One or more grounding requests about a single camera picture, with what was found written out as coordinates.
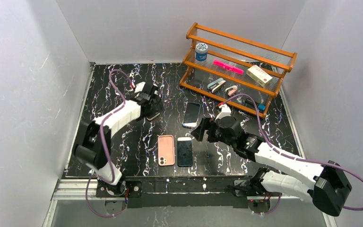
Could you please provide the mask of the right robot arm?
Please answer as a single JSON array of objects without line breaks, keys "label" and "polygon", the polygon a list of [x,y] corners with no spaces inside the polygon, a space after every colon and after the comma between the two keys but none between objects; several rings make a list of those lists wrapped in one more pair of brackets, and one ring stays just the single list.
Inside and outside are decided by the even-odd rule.
[{"label": "right robot arm", "polygon": [[319,164],[269,145],[264,138],[245,132],[232,116],[204,118],[191,134],[197,141],[202,141],[206,134],[208,142],[224,143],[242,158],[280,170],[279,174],[260,170],[252,178],[252,186],[310,201],[330,216],[340,215],[352,190],[343,168],[336,162]]}]

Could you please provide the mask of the pink phone case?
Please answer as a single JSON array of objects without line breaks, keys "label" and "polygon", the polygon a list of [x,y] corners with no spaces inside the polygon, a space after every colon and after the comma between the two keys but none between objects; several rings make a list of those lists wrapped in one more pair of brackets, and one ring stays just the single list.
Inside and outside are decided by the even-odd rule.
[{"label": "pink phone case", "polygon": [[175,164],[174,137],[172,135],[158,137],[158,157],[160,166],[173,166]]}]

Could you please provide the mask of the bare black phone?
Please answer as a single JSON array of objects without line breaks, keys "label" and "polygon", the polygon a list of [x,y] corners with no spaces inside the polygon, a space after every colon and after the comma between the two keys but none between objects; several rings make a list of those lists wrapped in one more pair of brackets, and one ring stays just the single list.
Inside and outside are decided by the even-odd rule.
[{"label": "bare black phone", "polygon": [[179,167],[193,165],[192,139],[190,137],[177,138],[177,165]]}]

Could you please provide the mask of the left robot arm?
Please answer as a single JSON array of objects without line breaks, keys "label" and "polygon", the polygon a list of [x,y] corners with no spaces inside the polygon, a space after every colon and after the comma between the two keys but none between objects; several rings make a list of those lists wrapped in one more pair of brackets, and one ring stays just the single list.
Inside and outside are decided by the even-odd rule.
[{"label": "left robot arm", "polygon": [[151,121],[161,110],[162,96],[154,83],[140,82],[134,94],[122,104],[90,122],[80,122],[72,155],[94,170],[101,181],[116,185],[122,173],[111,159],[111,141],[114,135],[132,121],[144,118]]}]

